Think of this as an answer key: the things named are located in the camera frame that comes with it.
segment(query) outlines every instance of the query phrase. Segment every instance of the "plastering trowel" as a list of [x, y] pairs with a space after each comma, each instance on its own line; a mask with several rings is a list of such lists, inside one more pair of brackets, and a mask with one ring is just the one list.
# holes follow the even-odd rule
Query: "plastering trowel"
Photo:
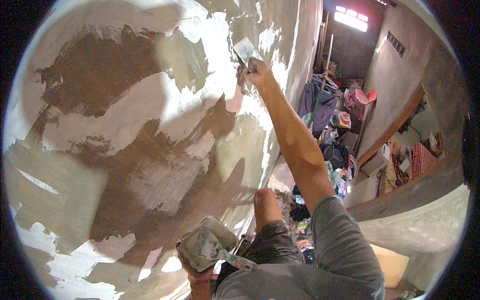
[[260, 56], [260, 54], [257, 52], [257, 50], [255, 50], [255, 47], [253, 46], [252, 42], [247, 37], [245, 37], [243, 40], [235, 44], [233, 46], [233, 50], [235, 50], [240, 60], [243, 62], [243, 64], [245, 64], [245, 66], [251, 72], [257, 71], [257, 66], [252, 64], [250, 59], [252, 57], [255, 57], [258, 60], [263, 60], [263, 59]]
[[177, 251], [188, 263], [202, 272], [225, 260], [234, 267], [254, 271], [257, 264], [240, 256], [230, 254], [239, 244], [238, 238], [213, 216], [206, 216], [177, 241]]

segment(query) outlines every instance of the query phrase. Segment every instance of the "putty knife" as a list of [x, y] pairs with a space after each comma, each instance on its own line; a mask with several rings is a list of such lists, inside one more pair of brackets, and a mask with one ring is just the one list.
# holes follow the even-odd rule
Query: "putty knife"
[[258, 60], [263, 60], [260, 54], [255, 50], [252, 42], [245, 37], [243, 40], [233, 46], [233, 50], [240, 57], [241, 61], [247, 66], [250, 71], [256, 71], [256, 66], [250, 65], [250, 58], [255, 57]]

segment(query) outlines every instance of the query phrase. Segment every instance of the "wooden door frame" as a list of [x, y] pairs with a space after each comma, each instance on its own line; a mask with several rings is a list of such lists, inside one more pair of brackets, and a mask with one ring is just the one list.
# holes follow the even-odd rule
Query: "wooden door frame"
[[423, 88], [423, 84], [420, 83], [415, 92], [410, 97], [410, 100], [403, 106], [402, 111], [400, 114], [395, 118], [392, 124], [387, 128], [386, 131], [378, 138], [378, 140], [370, 147], [358, 160], [357, 166], [360, 169], [361, 166], [375, 153], [377, 153], [378, 149], [382, 147], [394, 134], [398, 131], [398, 129], [405, 123], [408, 118], [412, 115], [413, 112], [418, 107], [418, 104], [425, 96], [425, 89]]

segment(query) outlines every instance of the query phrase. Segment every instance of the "forearm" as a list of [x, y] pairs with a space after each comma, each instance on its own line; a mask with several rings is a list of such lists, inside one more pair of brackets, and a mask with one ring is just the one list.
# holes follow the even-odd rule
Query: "forearm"
[[273, 75], [257, 87], [272, 119], [282, 154], [305, 204], [313, 212], [324, 196], [335, 194], [317, 141], [283, 95]]
[[210, 300], [210, 282], [190, 283], [192, 300]]

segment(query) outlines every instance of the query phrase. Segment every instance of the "clothes rack pole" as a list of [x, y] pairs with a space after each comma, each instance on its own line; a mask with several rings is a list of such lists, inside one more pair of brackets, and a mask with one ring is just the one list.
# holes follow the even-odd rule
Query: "clothes rack pole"
[[333, 44], [333, 34], [332, 34], [332, 37], [330, 39], [330, 48], [328, 50], [327, 64], [325, 65], [325, 69], [324, 69], [324, 77], [322, 79], [322, 87], [320, 89], [320, 98], [318, 98], [318, 100], [315, 102], [315, 106], [313, 107], [313, 112], [308, 119], [307, 128], [309, 128], [309, 129], [310, 129], [310, 126], [312, 125], [313, 117], [315, 116], [315, 112], [317, 111], [317, 108], [320, 105], [320, 99], [322, 99], [323, 94], [324, 94], [325, 81], [326, 81], [326, 78], [327, 78], [327, 75], [328, 75], [328, 65], [330, 64], [330, 55], [332, 54], [332, 44]]

